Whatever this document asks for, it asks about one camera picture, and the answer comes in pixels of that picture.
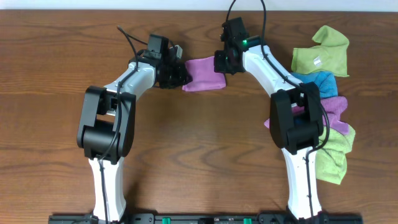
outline brown tabletop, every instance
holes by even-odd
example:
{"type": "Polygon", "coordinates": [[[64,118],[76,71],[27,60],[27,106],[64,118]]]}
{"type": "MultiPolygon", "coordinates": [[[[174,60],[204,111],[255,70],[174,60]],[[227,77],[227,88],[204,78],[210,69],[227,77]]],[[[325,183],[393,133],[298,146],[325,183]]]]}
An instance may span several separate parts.
{"type": "MultiPolygon", "coordinates": [[[[0,11],[0,223],[45,223],[52,213],[88,213],[93,175],[76,145],[83,95],[114,81],[132,51],[116,29],[164,35],[183,59],[209,57],[226,12],[0,11]]],[[[261,33],[262,12],[243,16],[261,33]]],[[[341,185],[318,181],[328,212],[365,223],[398,222],[398,14],[268,12],[266,40],[290,69],[294,47],[329,25],[349,38],[348,99],[342,120],[356,130],[341,185]]],[[[135,43],[138,49],[143,45],[135,43]]],[[[249,73],[224,90],[150,89],[137,102],[136,133],[124,166],[129,210],[257,213],[284,210],[285,160],[263,122],[269,97],[249,73]]]]}

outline blue cloth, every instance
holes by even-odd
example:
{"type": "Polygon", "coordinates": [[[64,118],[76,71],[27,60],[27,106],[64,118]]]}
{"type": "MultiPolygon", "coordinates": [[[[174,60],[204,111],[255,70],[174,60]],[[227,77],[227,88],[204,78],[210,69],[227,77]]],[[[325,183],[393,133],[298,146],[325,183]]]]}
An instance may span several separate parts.
{"type": "Polygon", "coordinates": [[[337,96],[336,79],[331,72],[314,72],[308,75],[292,72],[292,75],[304,83],[314,82],[319,88],[321,99],[337,96]]]}

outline white tag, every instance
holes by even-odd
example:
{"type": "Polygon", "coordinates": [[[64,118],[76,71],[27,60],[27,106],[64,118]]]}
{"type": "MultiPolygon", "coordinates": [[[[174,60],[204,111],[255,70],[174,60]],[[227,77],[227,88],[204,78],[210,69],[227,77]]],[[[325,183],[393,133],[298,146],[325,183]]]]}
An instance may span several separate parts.
{"type": "Polygon", "coordinates": [[[313,60],[313,64],[314,64],[316,67],[321,66],[321,65],[322,65],[321,58],[320,58],[319,56],[317,56],[317,57],[313,60]]]}

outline purple cloth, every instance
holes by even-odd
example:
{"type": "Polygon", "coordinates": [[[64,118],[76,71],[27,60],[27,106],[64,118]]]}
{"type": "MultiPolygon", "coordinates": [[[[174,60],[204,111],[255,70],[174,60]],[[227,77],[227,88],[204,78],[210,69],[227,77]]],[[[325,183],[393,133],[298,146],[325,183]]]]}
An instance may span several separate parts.
{"type": "Polygon", "coordinates": [[[214,56],[185,62],[192,82],[184,85],[184,91],[218,90],[226,86],[225,76],[214,72],[214,56]]]}
{"type": "MultiPolygon", "coordinates": [[[[325,108],[326,113],[329,117],[330,128],[338,131],[341,134],[349,134],[349,125],[340,121],[340,115],[344,110],[347,109],[348,102],[343,96],[336,96],[321,100],[321,104],[325,108]]],[[[304,107],[292,108],[293,114],[299,113],[304,110],[304,107]]],[[[269,119],[266,120],[264,125],[269,128],[269,119]]]]}

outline green cloth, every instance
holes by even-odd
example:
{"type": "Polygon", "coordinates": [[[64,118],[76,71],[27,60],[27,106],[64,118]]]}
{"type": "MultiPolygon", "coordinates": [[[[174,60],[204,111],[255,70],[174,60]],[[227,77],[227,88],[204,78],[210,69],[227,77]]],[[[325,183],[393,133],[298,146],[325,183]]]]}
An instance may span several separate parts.
{"type": "Polygon", "coordinates": [[[312,40],[321,45],[307,49],[294,48],[292,71],[301,74],[330,71],[337,77],[348,77],[347,37],[329,26],[323,26],[312,40]]]}
{"type": "MultiPolygon", "coordinates": [[[[319,137],[320,144],[325,140],[326,128],[319,137]]],[[[350,126],[349,134],[343,135],[330,129],[329,140],[326,145],[317,151],[315,158],[315,173],[317,179],[341,184],[347,172],[346,153],[353,149],[355,130],[350,126]]]]}

